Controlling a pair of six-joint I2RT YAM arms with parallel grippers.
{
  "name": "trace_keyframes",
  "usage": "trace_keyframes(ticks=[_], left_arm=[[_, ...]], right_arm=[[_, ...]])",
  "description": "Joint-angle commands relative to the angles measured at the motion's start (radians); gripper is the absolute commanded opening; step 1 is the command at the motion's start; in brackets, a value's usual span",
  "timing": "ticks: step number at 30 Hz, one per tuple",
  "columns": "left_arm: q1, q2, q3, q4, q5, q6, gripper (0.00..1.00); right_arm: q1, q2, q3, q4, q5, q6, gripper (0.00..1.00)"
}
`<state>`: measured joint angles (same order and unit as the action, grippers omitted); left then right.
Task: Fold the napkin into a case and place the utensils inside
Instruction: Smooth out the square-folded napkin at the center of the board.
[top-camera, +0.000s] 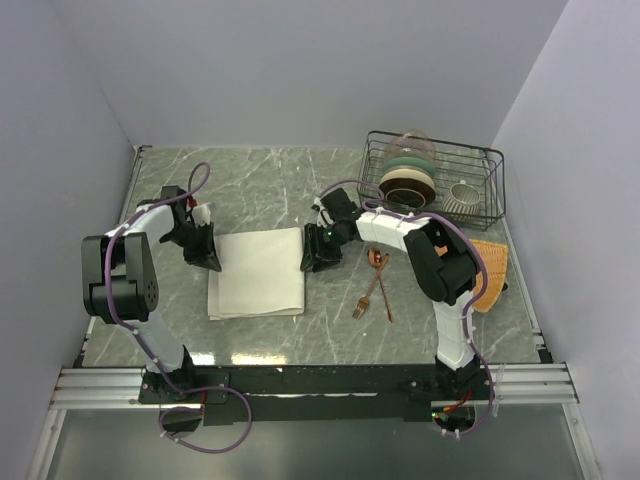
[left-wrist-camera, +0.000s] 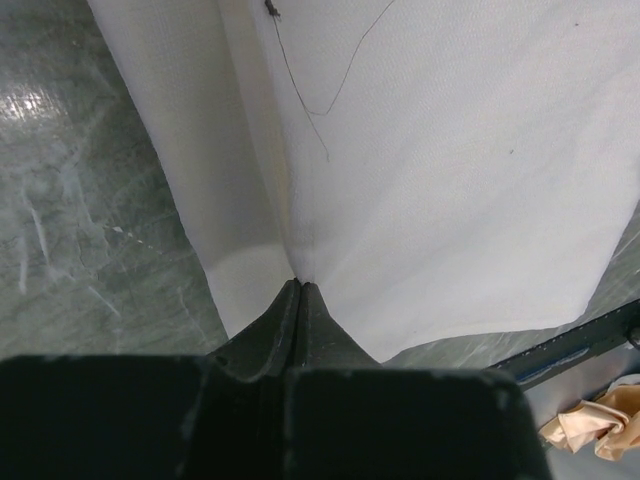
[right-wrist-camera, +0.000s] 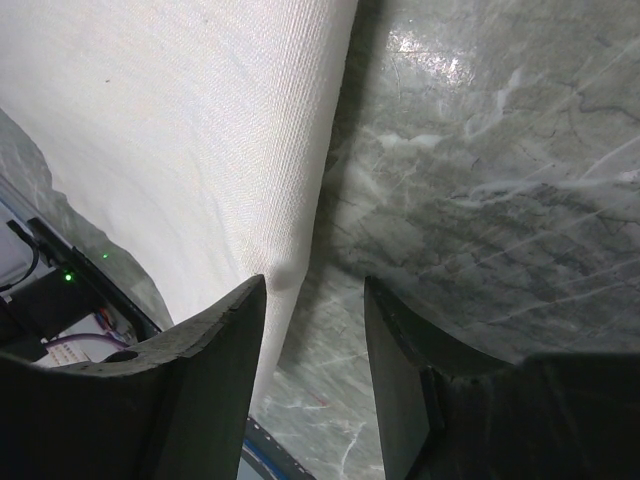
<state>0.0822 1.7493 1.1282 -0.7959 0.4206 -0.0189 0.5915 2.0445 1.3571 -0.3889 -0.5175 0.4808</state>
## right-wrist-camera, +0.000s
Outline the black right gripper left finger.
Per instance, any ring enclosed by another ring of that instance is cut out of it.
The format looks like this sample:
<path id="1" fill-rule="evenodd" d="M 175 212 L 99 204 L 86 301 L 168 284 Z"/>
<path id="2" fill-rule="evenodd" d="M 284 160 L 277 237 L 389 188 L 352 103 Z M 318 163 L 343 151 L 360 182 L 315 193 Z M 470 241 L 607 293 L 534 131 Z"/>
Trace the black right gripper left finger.
<path id="1" fill-rule="evenodd" d="M 266 312 L 254 276 L 101 362 L 1 359 L 5 479 L 232 479 Z"/>

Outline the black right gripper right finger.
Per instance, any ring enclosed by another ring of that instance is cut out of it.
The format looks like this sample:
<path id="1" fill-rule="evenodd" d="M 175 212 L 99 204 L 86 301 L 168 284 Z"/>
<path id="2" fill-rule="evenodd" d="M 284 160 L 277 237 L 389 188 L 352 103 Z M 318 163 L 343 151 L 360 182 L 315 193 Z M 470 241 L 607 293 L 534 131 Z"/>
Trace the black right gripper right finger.
<path id="1" fill-rule="evenodd" d="M 639 357 L 547 353 L 511 364 L 364 282 L 389 479 L 635 479 Z"/>

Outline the white cloth napkin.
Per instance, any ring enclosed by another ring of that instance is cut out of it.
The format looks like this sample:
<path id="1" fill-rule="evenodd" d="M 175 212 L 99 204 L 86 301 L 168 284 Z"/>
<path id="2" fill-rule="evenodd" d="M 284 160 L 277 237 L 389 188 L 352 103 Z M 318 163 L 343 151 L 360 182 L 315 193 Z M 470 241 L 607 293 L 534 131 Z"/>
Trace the white cloth napkin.
<path id="1" fill-rule="evenodd" d="M 173 321 L 261 274 L 253 397 L 308 270 L 353 1 L 5 1 L 1 107 Z"/>

